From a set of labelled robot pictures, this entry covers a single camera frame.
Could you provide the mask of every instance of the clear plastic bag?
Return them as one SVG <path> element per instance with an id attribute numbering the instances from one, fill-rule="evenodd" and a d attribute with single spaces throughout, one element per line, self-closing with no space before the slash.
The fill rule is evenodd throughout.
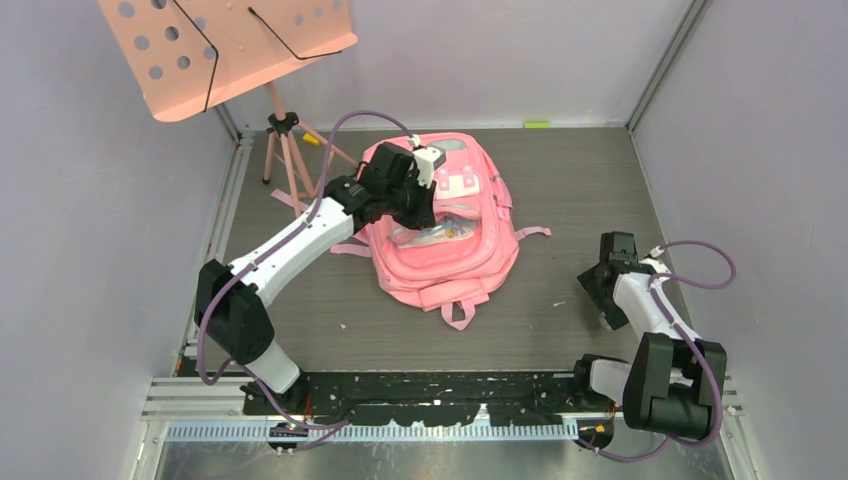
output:
<path id="1" fill-rule="evenodd" d="M 426 247 L 464 240 L 474 235 L 476 229 L 477 220 L 448 213 L 433 228 L 417 231 L 399 227 L 392 232 L 391 240 L 398 248 Z"/>

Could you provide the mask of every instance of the gray tabletop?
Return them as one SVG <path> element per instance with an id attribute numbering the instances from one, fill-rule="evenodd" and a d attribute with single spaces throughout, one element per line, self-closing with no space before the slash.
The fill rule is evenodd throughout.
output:
<path id="1" fill-rule="evenodd" d="M 270 315 L 277 341 L 305 370 L 570 369 L 584 353 L 632 358 L 630 329 L 609 332 L 575 277 L 597 262 L 602 232 L 636 235 L 646 253 L 660 243 L 656 217 L 627 132 L 620 128 L 466 131 L 498 166 L 514 201 L 515 227 L 542 225 L 553 236 L 521 242 L 504 285 L 478 306 L 465 331 L 438 312 L 403 305 L 383 292 L 368 259 L 324 254 L 277 297 Z M 396 131 L 342 132 L 337 144 L 357 158 Z M 273 199 L 288 190 L 276 163 L 260 181 L 265 136 L 247 167 L 226 259 L 265 242 L 294 218 Z M 317 178 L 322 149 L 301 143 Z M 350 165 L 333 164 L 332 174 Z M 223 359 L 210 345 L 210 364 Z"/>

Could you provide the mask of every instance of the floor surface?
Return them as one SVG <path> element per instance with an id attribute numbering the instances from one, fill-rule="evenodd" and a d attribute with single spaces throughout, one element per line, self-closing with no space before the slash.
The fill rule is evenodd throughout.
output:
<path id="1" fill-rule="evenodd" d="M 630 430 L 616 421 L 609 446 L 619 455 L 650 451 L 660 435 Z M 267 443 L 169 442 L 166 440 L 158 480 L 189 478 L 350 480 L 600 480 L 733 478 L 717 440 L 704 448 L 666 448 L 657 458 L 619 463 L 596 457 L 572 442 L 378 442 L 329 443 L 320 450 L 278 458 Z"/>
<path id="2" fill-rule="evenodd" d="M 506 283 L 478 306 L 465 331 L 438 312 L 403 305 L 383 292 L 371 261 L 324 254 L 277 297 L 270 314 L 277 341 L 305 370 L 570 369 L 584 353 L 632 359 L 633 331 L 603 329 L 576 276 L 598 261 L 600 234 L 632 232 L 640 253 L 660 243 L 656 217 L 627 132 L 620 128 L 475 130 L 514 201 L 516 229 L 542 225 L 552 237 L 521 242 Z M 354 158 L 396 131 L 342 132 Z M 270 196 L 288 191 L 276 162 L 261 182 L 267 137 L 254 143 L 226 259 L 265 242 L 294 218 Z M 322 149 L 301 143 L 317 178 Z M 352 167 L 335 160 L 332 175 Z M 208 348 L 210 365 L 223 359 Z"/>

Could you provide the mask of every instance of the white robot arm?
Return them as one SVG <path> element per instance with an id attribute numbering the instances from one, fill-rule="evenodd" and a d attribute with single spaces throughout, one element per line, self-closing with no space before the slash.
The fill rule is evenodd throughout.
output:
<path id="1" fill-rule="evenodd" d="M 391 215 L 411 229 L 435 225 L 433 175 L 445 162 L 445 152 L 420 146 L 417 137 L 410 143 L 411 152 L 391 143 L 380 144 L 356 178 L 341 176 L 328 182 L 324 198 L 262 246 L 227 267 L 212 260 L 201 269 L 195 321 L 200 325 L 204 315 L 209 317 L 209 336 L 274 392 L 286 392 L 300 375 L 300 369 L 274 340 L 268 318 L 267 309 L 282 289 L 330 247 L 383 215 Z M 299 234 L 284 243 L 297 229 Z M 253 269 L 211 306 L 234 272 L 251 266 Z"/>
<path id="2" fill-rule="evenodd" d="M 704 370 L 693 361 L 692 351 L 672 325 L 704 355 L 719 391 L 727 356 L 720 344 L 704 341 L 683 322 L 660 288 L 667 278 L 654 277 L 662 273 L 669 270 L 660 260 L 651 256 L 638 259 L 632 234 L 601 236 L 600 262 L 578 280 L 601 311 L 602 323 L 613 330 L 629 323 L 640 344 L 632 364 L 585 355 L 574 367 L 574 394 L 588 404 L 612 400 L 621 405 L 631 428 L 700 439 L 712 429 L 716 406 Z M 681 376 L 686 383 L 672 383 Z"/>

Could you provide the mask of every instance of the white wall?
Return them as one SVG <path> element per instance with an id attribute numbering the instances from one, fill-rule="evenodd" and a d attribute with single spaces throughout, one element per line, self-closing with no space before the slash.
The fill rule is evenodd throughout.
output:
<path id="1" fill-rule="evenodd" d="M 636 135 L 667 237 L 738 261 L 726 291 L 684 294 L 728 350 L 774 478 L 848 471 L 846 86 L 844 1 L 712 2 Z"/>
<path id="2" fill-rule="evenodd" d="M 150 117 L 92 0 L 6 2 L 0 55 L 0 478 L 115 480 L 231 143 Z"/>
<path id="3" fill-rule="evenodd" d="M 621 125 L 688 3 L 350 0 L 359 43 L 277 84 L 317 127 L 359 108 L 413 127 Z M 240 126 L 268 126 L 262 89 L 230 103 Z"/>

